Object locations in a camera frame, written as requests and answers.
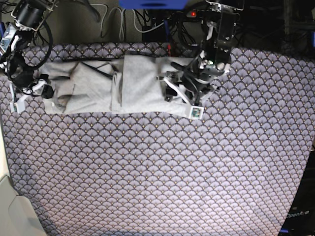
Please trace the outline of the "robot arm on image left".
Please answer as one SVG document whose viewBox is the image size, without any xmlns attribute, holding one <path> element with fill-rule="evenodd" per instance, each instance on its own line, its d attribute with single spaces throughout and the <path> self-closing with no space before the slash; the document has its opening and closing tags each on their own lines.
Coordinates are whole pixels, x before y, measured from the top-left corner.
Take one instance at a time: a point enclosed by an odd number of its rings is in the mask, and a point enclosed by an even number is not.
<svg viewBox="0 0 315 236">
<path fill-rule="evenodd" d="M 11 12 L 14 23 L 9 23 L 0 40 L 0 69 L 11 82 L 13 92 L 32 97 L 53 95 L 48 75 L 39 78 L 33 75 L 46 63 L 53 49 L 53 36 L 46 19 L 57 4 L 57 0 L 21 0 Z M 42 61 L 31 66 L 25 62 L 22 53 L 41 27 L 48 34 L 48 49 Z"/>
</svg>

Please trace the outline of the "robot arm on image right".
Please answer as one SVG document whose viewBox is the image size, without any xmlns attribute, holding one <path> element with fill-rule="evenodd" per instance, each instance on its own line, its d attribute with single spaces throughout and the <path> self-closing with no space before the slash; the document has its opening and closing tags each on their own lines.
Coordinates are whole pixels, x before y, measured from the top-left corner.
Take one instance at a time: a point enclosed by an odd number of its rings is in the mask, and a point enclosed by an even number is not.
<svg viewBox="0 0 315 236">
<path fill-rule="evenodd" d="M 179 96 L 184 103 L 199 106 L 220 89 L 213 81 L 229 72 L 237 11 L 242 9 L 230 1 L 205 0 L 183 10 L 177 23 L 178 40 L 184 48 L 194 51 L 194 57 L 188 65 L 172 62 L 175 71 L 160 77 L 165 101 Z M 184 41 L 184 22 L 189 17 L 201 23 L 204 35 L 199 45 Z"/>
</svg>

